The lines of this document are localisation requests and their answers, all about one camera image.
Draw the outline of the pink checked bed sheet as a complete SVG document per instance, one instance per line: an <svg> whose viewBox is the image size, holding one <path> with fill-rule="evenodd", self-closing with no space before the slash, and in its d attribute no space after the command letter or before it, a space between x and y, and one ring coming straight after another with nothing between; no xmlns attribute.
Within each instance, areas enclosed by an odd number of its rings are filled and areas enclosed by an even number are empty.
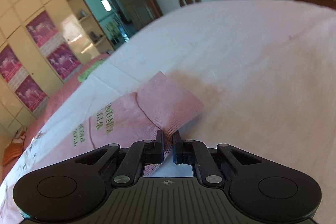
<svg viewBox="0 0 336 224"><path fill-rule="evenodd" d="M38 134L41 128L45 125L45 123L49 120L49 118L64 104L64 102L72 95L73 92L81 85L81 82L78 80L78 77L83 74L87 69L89 69L92 65L94 65L98 61L105 60L110 55L108 53L104 53L95 57L85 65L82 65L76 72L69 78L68 81L47 101L47 106L42 114L37 118L37 120L28 127L26 132L26 138L24 142L24 149L26 149L32 139Z"/></svg>

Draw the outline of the pink knit sweater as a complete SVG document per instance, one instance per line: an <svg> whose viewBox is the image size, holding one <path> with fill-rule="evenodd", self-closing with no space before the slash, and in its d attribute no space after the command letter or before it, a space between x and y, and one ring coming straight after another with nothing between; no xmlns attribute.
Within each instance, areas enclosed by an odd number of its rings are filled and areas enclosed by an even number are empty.
<svg viewBox="0 0 336 224"><path fill-rule="evenodd" d="M84 154L110 143L121 148L164 135L164 157L173 149L172 135L196 118L203 104L192 92L166 77L153 76L138 92L121 96L79 124L41 161L41 168Z"/></svg>

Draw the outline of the green folded cloth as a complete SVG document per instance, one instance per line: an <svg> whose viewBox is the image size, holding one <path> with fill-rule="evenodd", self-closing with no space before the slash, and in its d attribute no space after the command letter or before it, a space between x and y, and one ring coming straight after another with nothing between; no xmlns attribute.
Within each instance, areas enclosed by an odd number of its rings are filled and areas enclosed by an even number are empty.
<svg viewBox="0 0 336 224"><path fill-rule="evenodd" d="M105 61L104 59L101 59L101 60L94 62L87 69L85 69L82 73L80 73L80 75L77 77L77 80L80 83L83 83L96 68L98 68L101 64L104 63L104 61Z"/></svg>

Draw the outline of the purple poster lower right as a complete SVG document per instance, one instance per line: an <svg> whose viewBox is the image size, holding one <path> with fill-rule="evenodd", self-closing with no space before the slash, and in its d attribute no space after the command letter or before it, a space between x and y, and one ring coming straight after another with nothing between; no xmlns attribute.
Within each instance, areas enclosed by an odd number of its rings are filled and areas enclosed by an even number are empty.
<svg viewBox="0 0 336 224"><path fill-rule="evenodd" d="M47 60L63 80L81 65L78 58L66 43L60 44L53 50L47 56Z"/></svg>

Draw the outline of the purple poster upper left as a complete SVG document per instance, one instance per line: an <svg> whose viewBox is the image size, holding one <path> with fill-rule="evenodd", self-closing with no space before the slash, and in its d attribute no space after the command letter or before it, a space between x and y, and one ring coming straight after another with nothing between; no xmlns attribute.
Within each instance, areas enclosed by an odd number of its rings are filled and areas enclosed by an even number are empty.
<svg viewBox="0 0 336 224"><path fill-rule="evenodd" d="M22 63L16 57L9 45L5 46L0 55L1 76L7 83L17 74L22 67Z"/></svg>

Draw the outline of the white floral bed quilt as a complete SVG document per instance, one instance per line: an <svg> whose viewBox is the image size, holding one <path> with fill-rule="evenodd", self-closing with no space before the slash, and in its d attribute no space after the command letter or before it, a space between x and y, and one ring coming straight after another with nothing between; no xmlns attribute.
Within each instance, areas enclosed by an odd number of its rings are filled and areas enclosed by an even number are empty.
<svg viewBox="0 0 336 224"><path fill-rule="evenodd" d="M95 69L42 127L1 184L1 223L20 223L14 184L105 105L162 72L204 109L181 134L301 170L335 223L335 10L288 0L221 0L154 21Z"/></svg>

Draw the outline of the purple poster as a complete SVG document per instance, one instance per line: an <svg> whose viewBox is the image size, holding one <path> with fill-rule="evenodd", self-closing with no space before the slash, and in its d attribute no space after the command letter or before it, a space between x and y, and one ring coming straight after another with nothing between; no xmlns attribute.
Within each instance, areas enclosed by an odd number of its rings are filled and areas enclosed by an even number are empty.
<svg viewBox="0 0 336 224"><path fill-rule="evenodd" d="M17 74L22 67L22 63L16 57L9 45L5 46L0 55L1 76L7 83Z"/></svg>
<svg viewBox="0 0 336 224"><path fill-rule="evenodd" d="M41 12L29 22L26 25L26 29L39 48L58 33L56 26L46 11Z"/></svg>
<svg viewBox="0 0 336 224"><path fill-rule="evenodd" d="M47 98L45 92L42 91L31 76L27 76L23 80L23 82L16 88L15 94L31 112L34 112Z"/></svg>
<svg viewBox="0 0 336 224"><path fill-rule="evenodd" d="M78 58L66 43L60 44L53 50L47 56L47 60L63 80L81 65Z"/></svg>

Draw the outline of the cream wardrobe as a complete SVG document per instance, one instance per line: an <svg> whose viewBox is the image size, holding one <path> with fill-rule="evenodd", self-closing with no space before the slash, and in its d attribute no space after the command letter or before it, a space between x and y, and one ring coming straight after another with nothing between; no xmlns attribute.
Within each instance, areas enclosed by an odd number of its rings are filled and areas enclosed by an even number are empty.
<svg viewBox="0 0 336 224"><path fill-rule="evenodd" d="M81 66L111 49L84 0L1 0L1 126L30 125Z"/></svg>

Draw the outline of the purple poster lower left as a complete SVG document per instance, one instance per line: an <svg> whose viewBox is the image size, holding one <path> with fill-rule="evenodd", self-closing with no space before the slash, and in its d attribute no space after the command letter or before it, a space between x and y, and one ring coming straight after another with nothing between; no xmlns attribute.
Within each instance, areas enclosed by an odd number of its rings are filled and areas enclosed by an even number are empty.
<svg viewBox="0 0 336 224"><path fill-rule="evenodd" d="M23 80L23 82L16 88L15 94L31 112L34 112L47 98L45 92L42 91L31 76L27 76Z"/></svg>

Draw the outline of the purple poster upper right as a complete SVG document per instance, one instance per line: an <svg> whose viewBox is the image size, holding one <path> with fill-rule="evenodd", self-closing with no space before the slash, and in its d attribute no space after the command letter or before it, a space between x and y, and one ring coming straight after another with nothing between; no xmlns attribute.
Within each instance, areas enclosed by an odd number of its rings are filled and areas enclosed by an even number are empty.
<svg viewBox="0 0 336 224"><path fill-rule="evenodd" d="M58 33L56 26L46 11L41 12L29 22L26 25L26 29L39 48Z"/></svg>

